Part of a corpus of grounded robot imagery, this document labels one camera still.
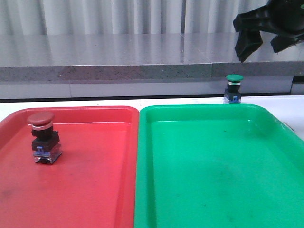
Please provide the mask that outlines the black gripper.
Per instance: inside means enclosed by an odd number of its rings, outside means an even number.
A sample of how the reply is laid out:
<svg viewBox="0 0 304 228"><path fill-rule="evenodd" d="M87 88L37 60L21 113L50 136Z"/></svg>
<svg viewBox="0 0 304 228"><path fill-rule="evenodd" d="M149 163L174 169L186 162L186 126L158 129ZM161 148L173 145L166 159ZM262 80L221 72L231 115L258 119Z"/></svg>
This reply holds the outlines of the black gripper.
<svg viewBox="0 0 304 228"><path fill-rule="evenodd" d="M270 31L270 20L282 31L290 34L304 32L303 0L269 0L266 6L238 14L233 20L238 40L235 52L240 62L244 62L263 44L260 31ZM296 37L275 36L271 46L275 53L304 41L304 34Z"/></svg>

